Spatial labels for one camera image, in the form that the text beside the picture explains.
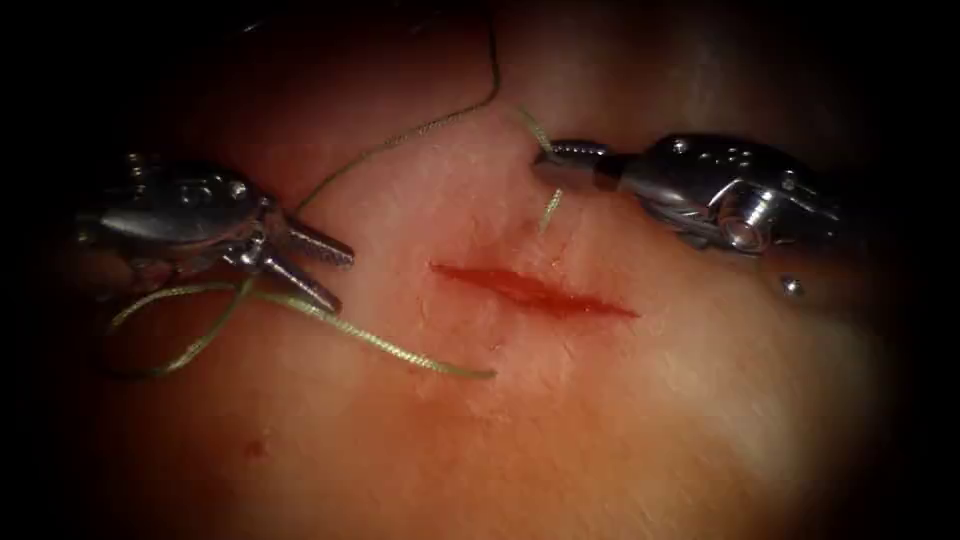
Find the wound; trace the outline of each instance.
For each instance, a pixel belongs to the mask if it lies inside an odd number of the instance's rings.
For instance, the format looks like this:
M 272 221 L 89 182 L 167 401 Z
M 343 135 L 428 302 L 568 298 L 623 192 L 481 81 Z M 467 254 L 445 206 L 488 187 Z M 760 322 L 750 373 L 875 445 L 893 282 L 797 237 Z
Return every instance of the wound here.
M 436 263 L 431 263 L 430 269 L 444 277 L 496 293 L 517 306 L 556 318 L 574 315 L 639 317 L 630 309 L 596 297 L 573 294 L 512 270 L 457 268 Z

